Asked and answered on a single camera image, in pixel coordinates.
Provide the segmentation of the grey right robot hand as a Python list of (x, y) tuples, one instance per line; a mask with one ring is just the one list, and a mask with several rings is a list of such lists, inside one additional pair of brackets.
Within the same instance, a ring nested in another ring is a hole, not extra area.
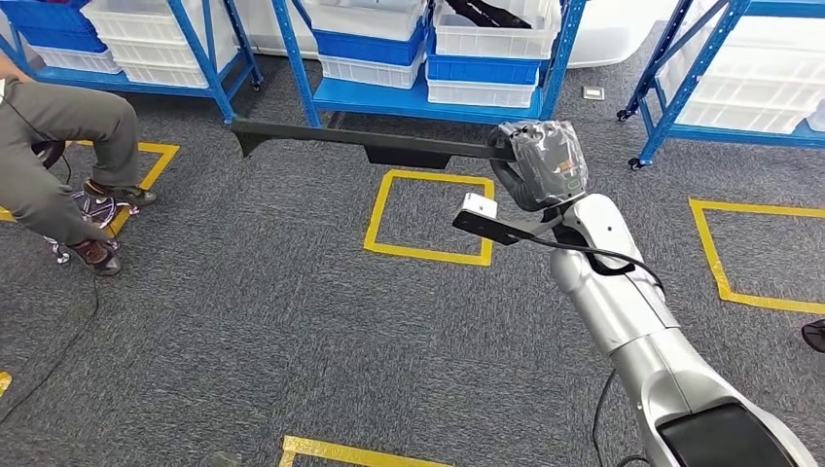
[(517, 168), (492, 160), (491, 169), (516, 205), (527, 212), (559, 207), (582, 197), (589, 179), (584, 153), (568, 121), (498, 125), (486, 144), (508, 149)]

